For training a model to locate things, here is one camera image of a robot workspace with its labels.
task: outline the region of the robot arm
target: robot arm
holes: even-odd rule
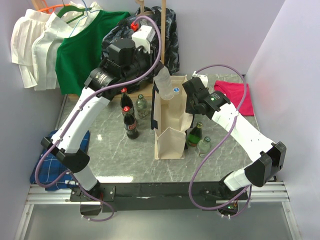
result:
[[[139,31],[132,35],[132,39],[119,39],[109,46],[109,56],[100,66],[94,69],[85,81],[81,96],[72,112],[51,139],[45,137],[41,144],[48,150],[57,143],[52,154],[66,166],[79,181],[81,186],[92,195],[100,183],[89,168],[89,156],[82,152],[81,141],[96,119],[98,114],[109,104],[121,88],[113,88],[97,94],[85,106],[80,105],[95,91],[107,86],[115,85],[135,79],[149,70],[155,62],[155,49],[150,45],[155,31],[151,26],[143,25]],[[154,77],[153,71],[148,77]],[[78,112],[76,121],[71,124],[71,119]],[[62,132],[67,130],[63,139]]]
[[[251,184],[262,187],[283,167],[286,146],[282,142],[275,144],[262,135],[236,111],[235,106],[222,92],[209,94],[202,80],[201,76],[194,77],[183,84],[189,99],[186,111],[206,115],[226,131],[231,129],[237,116],[231,136],[243,147],[252,161],[248,166],[226,175],[221,183],[231,191]]]

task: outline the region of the glass bottle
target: glass bottle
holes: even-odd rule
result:
[[[196,146],[196,154],[201,158],[204,158],[211,150],[211,139],[206,136],[204,139],[200,140]]]
[[[148,102],[142,94],[139,94],[138,99],[135,102],[135,109],[138,112],[138,117],[144,119],[149,114]]]
[[[196,126],[191,130],[187,140],[187,143],[189,146],[196,147],[198,142],[201,140],[202,126],[203,126],[202,122],[198,121],[196,123]]]
[[[121,106],[121,110],[122,110],[122,114],[125,115],[125,107],[129,107],[130,108],[130,113],[135,116],[135,108],[134,108],[134,104],[131,100],[131,98],[128,95],[127,92],[127,88],[124,87],[121,90],[121,100],[120,100],[120,106]]]
[[[137,121],[135,117],[130,113],[130,107],[125,106],[124,110],[124,128],[126,129],[126,135],[129,139],[136,139],[139,136],[137,130]]]

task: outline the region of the white shirt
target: white shirt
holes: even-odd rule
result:
[[[102,10],[96,2],[93,2],[90,7],[92,8],[91,11]],[[72,36],[80,33],[89,26],[98,13],[98,11],[88,12],[88,17],[82,19],[75,29],[74,26],[79,21],[78,19],[67,24],[64,20],[57,17],[56,14],[51,14],[46,22],[45,31],[34,41],[31,48],[34,79],[37,82],[37,86],[34,88],[35,90],[40,91],[56,88],[56,60],[59,46],[65,38],[69,38],[73,29]]]
[[[34,78],[31,47],[45,30],[50,15],[28,9],[25,16],[15,23],[11,37],[11,59],[19,65],[23,85],[31,88],[37,85]]]

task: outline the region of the white wall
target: white wall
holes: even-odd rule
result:
[[[246,74],[285,0],[167,0],[177,14],[180,73],[210,64],[228,64]],[[47,3],[57,4],[57,0]],[[93,1],[85,1],[89,6]],[[96,0],[106,11],[134,13],[134,0]],[[146,7],[161,0],[145,0]],[[230,73],[212,68],[204,73]]]
[[[279,177],[306,240],[320,233],[319,9],[286,0],[247,73],[261,131],[287,146]]]
[[[14,238],[29,191],[29,177],[41,153],[42,137],[54,129],[62,97],[59,90],[24,89],[11,63],[10,39],[26,1],[1,0],[0,9],[0,239]]]

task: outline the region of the clear plastic bottle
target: clear plastic bottle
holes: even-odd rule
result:
[[[149,114],[148,102],[142,94],[139,94],[135,102],[135,110],[138,112],[138,117],[144,119]]]
[[[207,153],[211,150],[211,139],[206,136],[204,139],[201,139],[196,146],[196,154],[201,158],[205,158]]]
[[[174,89],[168,68],[163,66],[158,75],[155,76],[154,82],[159,89],[159,95],[163,100],[170,100],[174,97]]]
[[[180,117],[181,98],[180,89],[175,87],[173,89],[173,98],[169,102],[169,114],[174,118]]]

